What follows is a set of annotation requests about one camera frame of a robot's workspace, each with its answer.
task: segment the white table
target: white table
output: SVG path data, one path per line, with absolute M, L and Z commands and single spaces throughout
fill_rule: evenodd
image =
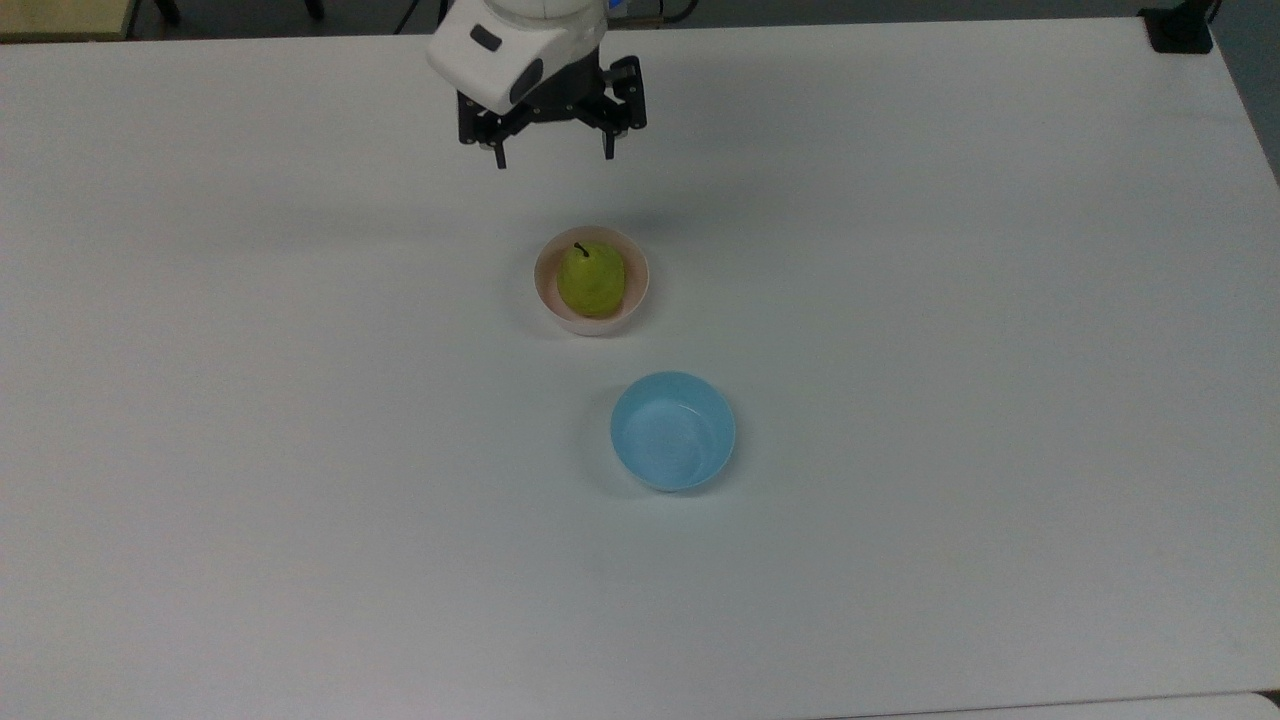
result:
M 14 717 L 800 719 L 1280 687 L 1280 192 L 1137 19 L 617 33 L 456 142 L 422 40 L 0 47 Z M 540 245 L 646 309 L 570 337 Z M 698 373 L 690 497 L 612 455 Z

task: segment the bowl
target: bowl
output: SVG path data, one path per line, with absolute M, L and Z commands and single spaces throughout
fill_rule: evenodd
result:
M 626 288 L 622 291 L 622 302 L 613 314 L 603 318 L 588 318 L 570 310 L 568 305 L 561 300 L 559 290 L 556 287 L 556 273 L 559 272 L 561 258 L 570 247 L 573 247 L 575 242 L 603 242 L 622 255 Z M 584 336 L 609 334 L 627 323 L 631 314 L 640 306 L 645 293 L 649 292 L 649 263 L 630 237 L 609 228 L 585 225 L 559 233 L 543 247 L 534 264 L 534 284 L 538 288 L 538 297 L 541 299 L 543 305 L 547 306 L 559 327 Z
M 613 406 L 609 436 L 622 465 L 663 492 L 695 488 L 716 477 L 733 452 L 728 402 L 689 373 L 655 373 L 631 384 Z

